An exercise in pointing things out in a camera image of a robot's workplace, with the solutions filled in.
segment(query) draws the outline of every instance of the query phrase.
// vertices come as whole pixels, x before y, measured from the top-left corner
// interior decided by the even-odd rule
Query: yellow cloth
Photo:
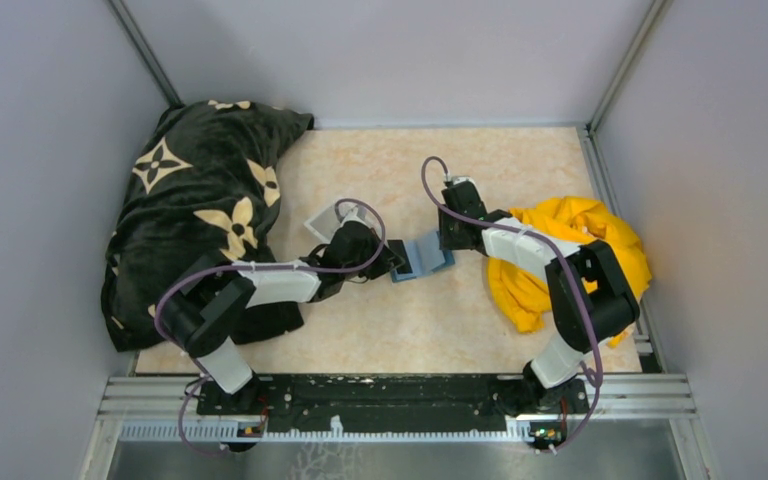
[[[640,238],[602,202],[578,197],[553,198],[536,208],[512,208],[510,212],[522,223],[562,240],[584,244],[594,237],[604,240],[614,250],[634,296],[640,299],[649,287],[652,274]],[[545,283],[496,258],[487,263],[487,280],[496,305],[520,333],[543,328],[541,314],[552,308]],[[595,288],[595,283],[585,282],[588,292]],[[611,346],[616,346],[624,336],[615,337]]]

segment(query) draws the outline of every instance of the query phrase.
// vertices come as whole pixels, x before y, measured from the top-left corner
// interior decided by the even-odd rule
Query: white wall
[[[598,139],[724,478],[768,478],[768,2],[675,2]]]
[[[107,376],[103,253],[165,108],[101,0],[0,2],[0,479],[80,468]]]
[[[651,0],[128,0],[184,101],[320,127],[582,123]]]

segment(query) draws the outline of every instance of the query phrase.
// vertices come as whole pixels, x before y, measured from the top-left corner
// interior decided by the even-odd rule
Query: wire
[[[187,405],[190,403],[190,400],[192,400],[193,397],[196,396],[196,390],[203,387],[204,384],[208,382],[208,380],[210,380],[210,377],[202,377],[201,379],[199,379],[199,381],[197,381],[194,384],[193,388],[191,388],[189,391],[187,391],[186,389],[184,390],[184,392],[186,393],[184,395],[184,403],[181,404],[181,409],[178,410],[178,437],[181,438],[181,441],[184,442],[184,445],[186,445],[187,448],[198,453],[199,455],[202,455],[204,457],[209,457],[209,458],[219,458],[224,455],[227,455],[228,454],[227,450],[220,450],[218,452],[202,450],[196,447],[195,445],[193,445],[189,440],[187,440],[187,434],[184,433],[184,414],[187,412]]]
[[[280,271],[288,271],[288,270],[300,270],[303,272],[311,272],[311,273],[354,273],[359,272],[370,265],[378,258],[379,255],[381,255],[381,252],[384,250],[384,243],[386,240],[386,230],[384,227],[384,219],[381,218],[381,215],[378,214],[378,212],[369,206],[366,202],[363,202],[361,200],[357,200],[354,198],[343,198],[337,201],[334,208],[339,207],[343,203],[354,203],[355,205],[358,205],[360,207],[363,207],[369,212],[372,213],[373,216],[375,216],[375,220],[378,222],[378,226],[381,228],[381,241],[378,243],[378,248],[375,249],[375,253],[372,254],[372,256],[362,264],[355,266],[355,267],[345,267],[345,268],[325,268],[325,267],[311,267],[311,266],[296,266],[293,264],[266,264],[266,265],[260,265],[257,267],[257,270],[260,272],[280,272]],[[179,290],[186,287],[192,282],[195,282],[197,280],[201,280],[204,277],[215,275],[219,272],[239,272],[239,271],[254,271],[255,267],[251,264],[237,264],[237,265],[222,265],[219,267],[212,267],[207,268],[201,271],[198,271],[196,273],[193,273],[192,275],[189,275],[188,277],[184,278],[180,282],[172,285],[169,290],[166,291],[166,293],[163,294],[162,297],[160,297],[160,300],[157,302],[157,307],[155,308],[154,312],[154,328],[157,330],[157,333],[160,334],[161,337],[166,339],[167,341],[171,342],[173,345],[177,345],[179,348],[183,349],[183,346],[180,345],[178,342],[175,341],[174,338],[172,338],[171,335],[166,331],[166,329],[163,327],[163,323],[161,322],[161,314],[163,313],[163,308],[166,306],[166,303],[169,301],[170,298],[172,298],[173,295],[178,293]],[[199,370],[204,373],[204,377],[195,383],[195,387],[193,387],[189,392],[186,391],[185,388],[185,396],[184,396],[184,403],[181,405],[181,410],[178,412],[178,436],[181,438],[181,441],[184,442],[184,445],[186,445],[190,450],[198,453],[199,455],[203,455],[206,457],[218,457],[220,455],[223,455],[224,453],[216,453],[216,452],[208,452],[205,450],[201,450],[197,448],[195,445],[193,445],[189,440],[187,440],[187,436],[184,433],[184,413],[187,408],[187,404],[190,402],[190,400],[195,397],[195,392],[199,388],[201,388],[205,383],[207,383],[209,380],[211,380],[210,373],[207,371],[207,369],[204,368],[204,365],[201,364],[201,362],[198,361],[197,358],[190,358],[190,360],[193,361],[193,363],[198,367]]]
[[[196,377],[195,380],[188,382],[186,385],[184,385],[184,395],[187,394],[187,391],[190,389],[190,387],[197,384],[200,380],[201,380],[201,377]]]
[[[263,430],[266,428],[266,420],[269,418],[269,403],[266,401],[266,397],[260,397],[258,400],[263,404],[263,409],[260,411],[260,424],[257,426],[256,434],[246,436],[262,437]]]
[[[451,210],[450,208],[446,207],[444,204],[442,204],[437,198],[434,196],[434,193],[431,192],[431,187],[428,186],[428,179],[426,178],[426,170],[428,169],[428,164],[431,162],[437,162],[440,164],[441,167],[443,167],[443,173],[446,175],[446,178],[449,176],[449,168],[446,166],[446,162],[443,161],[440,157],[428,157],[425,159],[424,162],[422,162],[422,168],[420,170],[420,177],[422,179],[422,187],[425,189],[425,193],[428,195],[428,198],[431,199],[431,201],[434,203],[434,205],[437,206],[440,211],[443,213],[446,213],[447,215],[456,218],[462,222],[471,223],[473,225],[478,225],[480,227],[484,228],[496,228],[499,230],[505,230],[511,233],[520,234],[521,229],[511,227],[508,225],[497,225],[495,223],[485,222],[483,220],[476,220],[474,218],[469,218],[465,215],[461,215],[458,212],[455,212]],[[587,332],[587,339],[590,341],[590,349],[593,351],[593,360],[596,364],[596,371],[595,373],[591,375],[585,375],[588,377],[588,381],[590,381],[591,385],[593,385],[595,392],[593,394],[593,401],[590,403],[590,409],[587,410],[587,414],[584,415],[584,418],[581,420],[581,422],[575,427],[575,430],[570,434],[569,437],[567,437],[567,441],[562,443],[559,447],[557,447],[552,453],[557,453],[557,451],[560,451],[562,448],[564,448],[570,441],[578,437],[578,435],[581,433],[581,431],[584,429],[585,425],[590,421],[590,417],[593,416],[593,413],[596,411],[596,404],[599,402],[599,394],[602,388],[602,381],[604,380],[604,370],[602,368],[602,355],[599,352],[599,341],[596,339],[596,332],[593,330],[593,322],[590,319],[590,313],[587,311],[587,306],[584,303],[584,298],[581,296],[581,292],[578,288],[576,288],[576,278],[572,274],[572,269],[569,266],[569,262],[567,262],[566,257],[564,257],[561,250],[558,248],[555,243],[550,240],[548,237],[544,235],[540,235],[537,232],[533,231],[527,231],[525,232],[525,235],[528,235],[531,238],[534,238],[535,240],[545,244],[548,246],[552,252],[555,254],[555,256],[558,258],[558,262],[561,264],[561,269],[564,271],[564,276],[567,279],[567,284],[570,287],[570,290],[572,291],[573,297],[575,298],[575,304],[578,307],[579,312],[581,313],[581,318],[584,323],[584,330]]]
[[[584,378],[587,379],[587,383],[590,385],[596,384],[596,372],[592,368],[588,367],[584,360],[578,362],[578,366],[581,367],[581,372],[584,373]]]
[[[567,433],[567,398],[561,397],[561,432]]]

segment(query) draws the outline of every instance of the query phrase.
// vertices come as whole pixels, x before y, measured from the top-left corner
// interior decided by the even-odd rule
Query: black mounting plate
[[[258,375],[227,395],[208,382],[199,392],[199,415],[259,415],[269,409],[269,431],[329,431],[339,415],[345,432],[505,431],[505,415],[560,415],[560,401],[545,409],[523,407],[522,375]],[[569,414],[589,408],[584,383],[564,384]]]

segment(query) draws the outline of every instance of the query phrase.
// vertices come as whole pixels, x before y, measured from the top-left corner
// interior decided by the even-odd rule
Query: black blanket
[[[107,247],[101,308],[117,350],[162,341],[154,305],[206,252],[275,261],[266,245],[281,204],[275,166],[310,128],[312,115],[252,102],[211,100],[161,116]],[[231,337],[264,340],[302,323],[294,303],[263,305],[246,310]]]

